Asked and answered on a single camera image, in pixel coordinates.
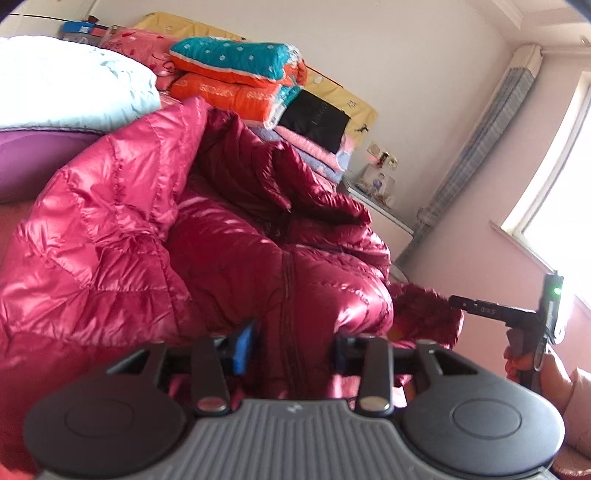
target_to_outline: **ceiling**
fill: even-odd
[[[564,0],[465,1],[512,44],[591,51],[581,41],[581,35],[591,40],[591,24]]]

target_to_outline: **round black pad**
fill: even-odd
[[[39,402],[24,440],[40,466],[75,478],[116,478],[156,463],[178,442],[183,409],[145,379],[83,379]]]
[[[409,403],[402,429],[457,476],[517,476],[548,467],[563,438],[548,401],[488,372],[440,377]]]

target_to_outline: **window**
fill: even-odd
[[[591,304],[591,88],[587,88],[562,154],[513,229],[513,236],[568,278]]]

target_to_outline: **window frame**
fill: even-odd
[[[566,163],[569,160],[570,154],[573,150],[573,147],[576,141],[579,138],[581,133],[581,129],[583,123],[587,118],[591,121],[591,85],[588,83],[586,86],[586,93],[584,94],[584,100],[580,105],[579,112],[577,114],[576,120],[573,124],[573,127],[569,133],[569,137],[558,157],[552,171],[548,175],[547,180],[544,182],[542,188],[539,190],[538,194],[535,196],[534,200],[531,202],[529,208],[525,211],[525,214],[522,216],[521,220],[517,223],[515,228],[512,229],[511,235],[523,246],[525,246],[531,253],[533,253],[539,260],[541,260],[545,265],[547,265],[551,270],[556,270],[555,265],[550,265],[548,261],[546,261],[535,249],[530,245],[527,238],[524,235],[525,230],[528,228],[536,214],[540,211],[543,207],[544,202],[548,198],[552,188],[556,184],[558,177],[564,170]]]

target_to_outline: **pink wall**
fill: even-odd
[[[569,107],[591,57],[548,57],[526,104],[485,165],[405,268],[411,280],[445,295],[536,308],[544,271],[501,225],[528,186]],[[577,304],[557,351],[567,369],[591,371],[591,312]],[[470,316],[457,351],[504,374],[505,328]]]

